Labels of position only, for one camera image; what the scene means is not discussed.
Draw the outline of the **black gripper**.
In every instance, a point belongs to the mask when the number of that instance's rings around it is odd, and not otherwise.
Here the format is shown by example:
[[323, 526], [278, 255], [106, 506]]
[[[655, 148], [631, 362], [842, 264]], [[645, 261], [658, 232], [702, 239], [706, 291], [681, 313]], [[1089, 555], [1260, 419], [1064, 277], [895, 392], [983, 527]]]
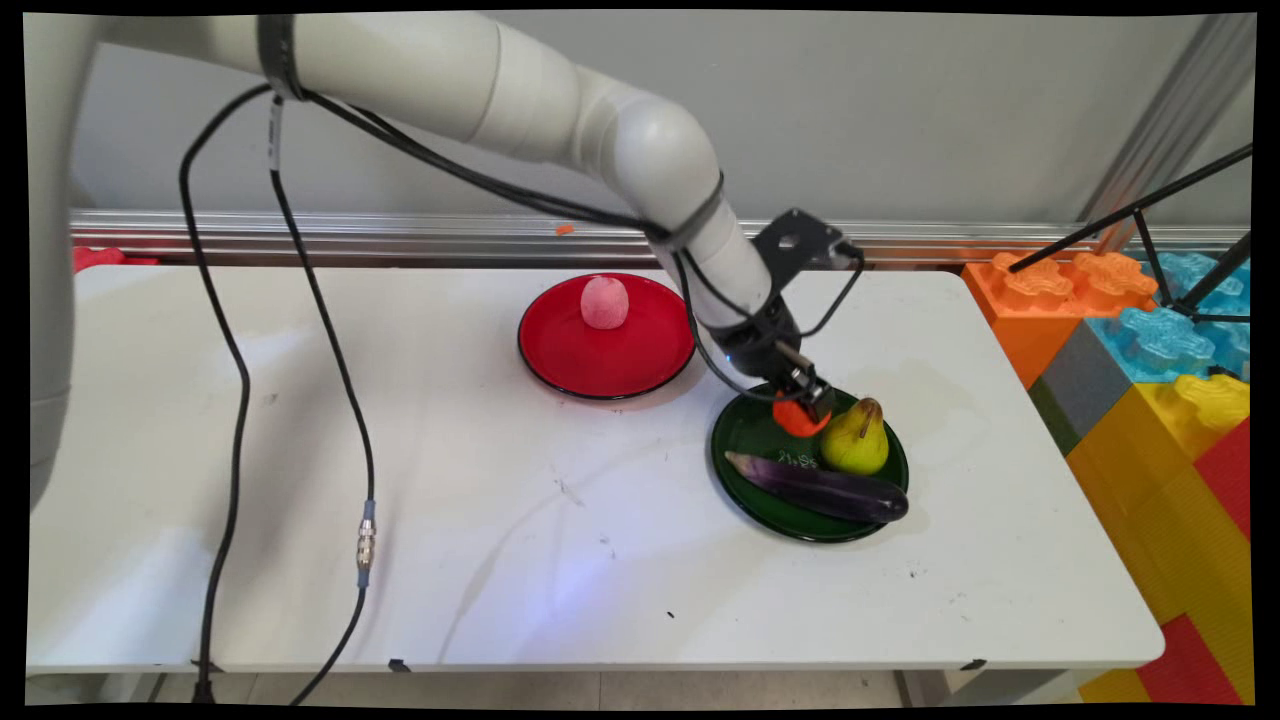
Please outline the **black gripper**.
[[718, 346], [735, 370], [778, 379], [780, 401], [795, 402], [809, 421], [823, 421], [835, 407], [835, 391], [800, 354], [801, 343], [785, 299], [772, 299], [751, 320], [718, 329]]

